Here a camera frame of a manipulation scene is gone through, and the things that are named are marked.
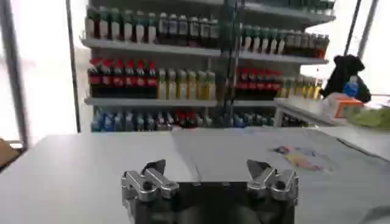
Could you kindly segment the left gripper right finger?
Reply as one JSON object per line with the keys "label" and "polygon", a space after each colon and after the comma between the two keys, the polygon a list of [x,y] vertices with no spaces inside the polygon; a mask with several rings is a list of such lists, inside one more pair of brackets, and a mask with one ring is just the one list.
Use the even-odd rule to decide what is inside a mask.
{"label": "left gripper right finger", "polygon": [[277,201],[298,204],[299,177],[295,170],[279,172],[275,167],[261,161],[246,161],[252,179],[247,183],[247,190],[255,198],[271,197]]}

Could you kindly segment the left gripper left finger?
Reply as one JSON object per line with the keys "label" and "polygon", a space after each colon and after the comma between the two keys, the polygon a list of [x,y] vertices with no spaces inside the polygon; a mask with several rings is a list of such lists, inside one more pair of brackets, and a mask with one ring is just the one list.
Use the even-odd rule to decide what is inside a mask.
{"label": "left gripper left finger", "polygon": [[134,200],[152,202],[157,197],[172,199],[180,190],[179,183],[164,176],[166,160],[147,163],[141,172],[125,171],[121,176],[122,205],[129,208]]}

